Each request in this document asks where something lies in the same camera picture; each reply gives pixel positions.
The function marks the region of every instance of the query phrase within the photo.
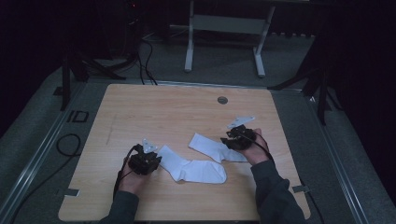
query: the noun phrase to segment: black cable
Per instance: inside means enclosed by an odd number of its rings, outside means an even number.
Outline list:
[[[142,72],[142,60],[140,58],[140,54],[137,53],[137,61],[139,62],[139,75],[140,75],[140,80],[142,81],[143,85],[145,84],[145,80],[143,80],[143,72]]]
[[[304,181],[303,181],[301,178],[300,178],[300,182],[305,186],[305,183],[304,183]],[[308,191],[306,194],[308,194],[309,198],[310,198],[311,201],[312,201],[312,204],[315,206],[315,209],[317,209],[318,215],[319,215],[319,218],[320,218],[321,223],[324,224],[323,215],[321,214],[320,209],[319,209],[317,203],[316,203],[315,200],[314,200],[314,197],[312,196],[312,194],[311,194],[310,191]]]
[[[125,157],[125,159],[124,159],[124,163],[122,164],[122,167],[121,167],[121,171],[122,171],[122,172],[123,172],[123,169],[125,168],[125,165],[126,165],[128,159],[129,159],[129,157],[131,156],[131,153],[132,153],[133,150],[134,150],[134,148],[131,148],[131,149],[129,150],[128,154],[126,155],[126,157]],[[130,171],[130,172],[128,172],[126,175],[123,175],[123,176],[120,178],[120,180],[117,180],[117,182],[121,181],[125,176],[129,175],[131,172],[133,172],[133,171]]]
[[[73,154],[66,154],[64,152],[61,151],[61,149],[59,148],[59,143],[61,142],[62,139],[68,137],[68,136],[75,136],[78,140],[78,145],[76,147],[76,150]],[[17,209],[14,212],[14,215],[11,219],[11,224],[15,222],[15,219],[17,218],[18,213],[20,212],[20,210],[22,209],[23,205],[27,202],[27,200],[38,190],[40,189],[47,181],[49,181],[51,178],[53,178],[59,171],[61,171],[73,158],[81,155],[81,153],[78,153],[79,147],[81,145],[81,139],[79,138],[78,135],[76,135],[75,133],[69,133],[66,134],[64,136],[62,136],[61,138],[58,139],[57,143],[56,143],[56,149],[58,150],[58,152],[60,152],[62,155],[68,157],[69,159],[67,159],[67,161],[61,166],[59,167],[54,173],[52,173],[51,175],[49,175],[45,180],[43,180],[37,187],[35,187],[28,195],[26,195],[22,202],[20,203],[20,205],[17,207]]]
[[[148,76],[148,78],[151,81],[154,82],[155,85],[158,85],[157,82],[155,81],[154,77],[152,76],[152,74],[149,71],[149,59],[151,58],[151,54],[152,54],[152,45],[148,41],[146,41],[144,39],[142,39],[142,42],[147,44],[149,46],[149,49],[150,49],[149,54],[148,54],[148,58],[146,59],[146,64],[145,64],[145,67],[144,67],[145,70],[146,70],[146,75]]]
[[[239,132],[238,134],[239,134],[239,136],[241,136],[241,137],[247,139],[248,141],[250,141],[250,142],[253,143],[254,145],[260,147],[260,148],[265,152],[265,155],[268,157],[268,159],[270,159],[271,161],[274,161],[274,158],[273,158],[273,156],[271,155],[269,149],[266,149],[265,147],[263,147],[263,146],[261,146],[260,144],[258,144],[255,140],[253,140],[253,139],[247,137],[246,135],[244,135],[244,134],[242,134],[242,133],[240,133],[240,132]],[[255,133],[255,134],[258,135],[259,137],[261,137],[262,140],[264,140],[264,142],[265,142],[265,139],[264,139],[261,135],[259,135],[258,133]]]

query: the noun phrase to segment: table leg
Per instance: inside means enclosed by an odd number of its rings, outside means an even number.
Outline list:
[[[270,28],[271,19],[273,18],[275,7],[270,7],[267,19],[262,27],[262,37],[257,47],[253,48],[254,60],[256,61],[257,75],[265,77],[264,65],[262,64],[262,46],[264,45],[265,37],[267,37],[268,29]]]
[[[187,46],[186,63],[184,71],[190,72],[192,69],[192,55],[194,53],[194,42],[192,40],[194,35],[194,1],[190,0],[190,25],[189,25],[189,45]]]

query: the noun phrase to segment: wooden table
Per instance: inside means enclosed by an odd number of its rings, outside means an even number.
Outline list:
[[[226,105],[218,98],[228,99]],[[187,160],[210,160],[188,147],[194,133],[215,141],[226,137],[235,117],[254,116],[248,128],[262,128],[281,176],[301,185],[271,93],[267,90],[109,85],[70,183],[77,197],[64,197],[59,218],[98,220],[108,214],[114,183],[129,149],[147,138],[168,145]],[[223,161],[224,184],[175,182],[161,166],[140,196],[136,220],[258,220],[255,183],[247,162]],[[305,218],[302,192],[293,193]]]

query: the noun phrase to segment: dark background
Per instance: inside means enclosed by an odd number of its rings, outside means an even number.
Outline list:
[[[390,1],[340,1],[341,7],[313,3],[325,1],[277,4],[271,32],[315,35],[304,61],[308,67],[326,62],[329,49],[336,49],[330,84],[396,202],[396,6]],[[124,4],[106,0],[0,2],[0,135],[42,81],[60,67],[68,46],[93,58],[125,55],[134,47],[126,46],[125,51],[122,44],[128,18]],[[203,0],[196,9],[263,17],[254,4],[224,6],[226,9],[221,11],[213,1]],[[188,23],[188,7],[188,1],[182,0],[150,1],[145,17],[152,29],[166,37],[169,24]]]

